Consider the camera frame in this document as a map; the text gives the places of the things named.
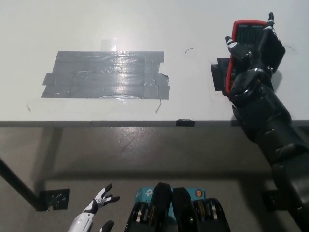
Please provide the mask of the black right hand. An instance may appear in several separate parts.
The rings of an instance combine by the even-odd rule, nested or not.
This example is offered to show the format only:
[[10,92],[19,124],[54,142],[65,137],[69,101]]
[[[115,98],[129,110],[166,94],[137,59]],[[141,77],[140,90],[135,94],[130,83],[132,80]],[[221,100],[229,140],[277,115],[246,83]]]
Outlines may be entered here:
[[274,29],[274,14],[270,12],[267,21],[238,20],[233,24],[232,35],[225,38],[231,54],[227,79],[249,68],[261,64],[273,74],[285,54],[285,48]]

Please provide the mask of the white and black left hand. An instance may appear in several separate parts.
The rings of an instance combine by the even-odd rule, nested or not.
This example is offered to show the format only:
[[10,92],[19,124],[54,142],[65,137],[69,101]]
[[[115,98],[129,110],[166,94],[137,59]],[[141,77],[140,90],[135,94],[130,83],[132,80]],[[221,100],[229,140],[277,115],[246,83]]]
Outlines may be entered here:
[[113,184],[104,187],[89,203],[89,205],[73,220],[69,232],[90,232],[93,226],[93,218],[97,211],[109,203],[117,202],[120,197],[109,193]]

